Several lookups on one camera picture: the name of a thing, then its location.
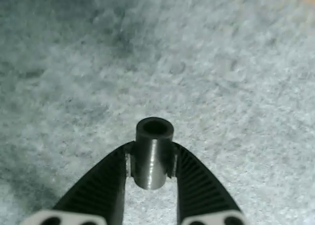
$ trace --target fabric surface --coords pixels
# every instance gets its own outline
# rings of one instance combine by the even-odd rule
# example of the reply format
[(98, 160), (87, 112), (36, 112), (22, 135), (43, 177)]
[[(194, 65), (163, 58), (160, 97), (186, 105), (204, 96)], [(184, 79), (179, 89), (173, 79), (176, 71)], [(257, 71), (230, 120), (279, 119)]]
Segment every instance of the fabric surface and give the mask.
[[(315, 224), (315, 10), (301, 0), (0, 0), (0, 224), (50, 208), (142, 118), (258, 225)], [(130, 179), (124, 224), (176, 222)]]

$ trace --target black plastic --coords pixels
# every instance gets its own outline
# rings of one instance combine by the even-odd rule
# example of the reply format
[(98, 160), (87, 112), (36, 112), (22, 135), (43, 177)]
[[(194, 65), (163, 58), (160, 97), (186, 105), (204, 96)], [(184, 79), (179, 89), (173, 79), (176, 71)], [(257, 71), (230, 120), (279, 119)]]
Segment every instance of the black plastic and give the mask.
[[(160, 131), (160, 129), (153, 131), (167, 135), (165, 129), (164, 131)], [(141, 141), (150, 142), (150, 135), (146, 134), (144, 140), (137, 141), (138, 144)], [(169, 163), (166, 162), (166, 164), (170, 168), (165, 172), (168, 177), (174, 176), (173, 167), (170, 165), (176, 167), (179, 225), (190, 216), (227, 210), (241, 211), (224, 186), (196, 156), (177, 143), (166, 142), (169, 150), (163, 151), (163, 159), (169, 160)], [(142, 159), (142, 154), (139, 152), (141, 148), (135, 150), (135, 147), (139, 147), (139, 145), (132, 141), (111, 152), (84, 175), (53, 209), (99, 215), (106, 219), (108, 225), (121, 225), (127, 176), (126, 158), (128, 155), (131, 158), (138, 155), (138, 158)]]

